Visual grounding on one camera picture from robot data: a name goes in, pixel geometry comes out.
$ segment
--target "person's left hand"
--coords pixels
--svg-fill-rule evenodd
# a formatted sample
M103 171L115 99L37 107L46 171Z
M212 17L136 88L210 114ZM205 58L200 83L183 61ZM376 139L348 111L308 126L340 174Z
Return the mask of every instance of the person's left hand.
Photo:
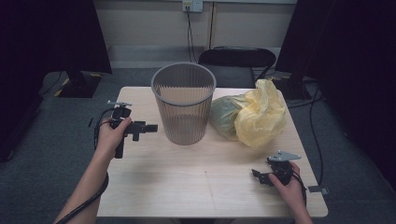
M112 160L116 154L116 147L120 144L120 141L124 137L124 131L132 120L131 118L124 119L116 129L111 128L110 121L111 118L102 120L95 153L105 155L108 159Z

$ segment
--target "forearm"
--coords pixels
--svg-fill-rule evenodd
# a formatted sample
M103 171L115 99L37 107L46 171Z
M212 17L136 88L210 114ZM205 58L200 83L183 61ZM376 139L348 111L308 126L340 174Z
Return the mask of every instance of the forearm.
M61 213L56 218L55 223L82 203L85 203L102 187L109 164L110 160L106 159L105 156L99 155L98 153L93 155L90 164L82 178L79 180L73 194L70 196ZM88 207L73 217L69 223L94 223L99 208L99 200L100 199L97 199L95 202L91 203Z
M312 218L309 216L305 206L298 206L291 208L291 212L294 216L295 224L312 224Z

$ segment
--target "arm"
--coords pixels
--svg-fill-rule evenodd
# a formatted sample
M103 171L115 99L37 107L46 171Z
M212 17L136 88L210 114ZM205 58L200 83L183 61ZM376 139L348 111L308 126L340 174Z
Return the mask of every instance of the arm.
M100 128L97 148L90 164L54 223L57 223L64 216L90 199L102 187L108 166L115 156L115 149L123 137L125 128L131 123L131 119L125 119L115 130L106 121L109 121L109 119L105 119L105 122ZM100 200L96 200L91 203L87 208L73 217L69 223L95 223L99 202Z
M290 162L294 172L300 174L300 168L294 163ZM275 187L280 193L282 199L286 202L291 212L293 213L296 224L310 224L313 223L311 216L306 210L302 189L300 183L294 177L291 178L289 184L284 186L273 174L269 174L269 178L274 183Z

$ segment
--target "hand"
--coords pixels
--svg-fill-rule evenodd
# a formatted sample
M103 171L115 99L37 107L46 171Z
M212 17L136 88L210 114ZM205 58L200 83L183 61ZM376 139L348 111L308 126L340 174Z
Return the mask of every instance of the hand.
M290 164L293 168L293 171L300 175L300 168L292 161ZM291 210L296 211L301 207L305 207L301 185L295 177L292 177L289 184L286 186L284 186L275 175L269 174L268 177L273 182L279 191L280 196L288 204Z
M95 154L105 155L111 161L116 154L116 147L124 137L124 131L132 122L131 118L124 119L120 125L113 129L110 126L111 118L103 119L99 130L98 144Z

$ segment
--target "electrical outlet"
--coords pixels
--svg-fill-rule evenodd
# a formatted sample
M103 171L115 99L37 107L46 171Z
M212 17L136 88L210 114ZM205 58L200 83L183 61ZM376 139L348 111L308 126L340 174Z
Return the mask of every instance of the electrical outlet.
M202 12L204 11L204 3L202 0L197 0L192 2L192 11L194 12Z
M181 6L183 11L187 11L187 8L192 11L192 1L182 1Z

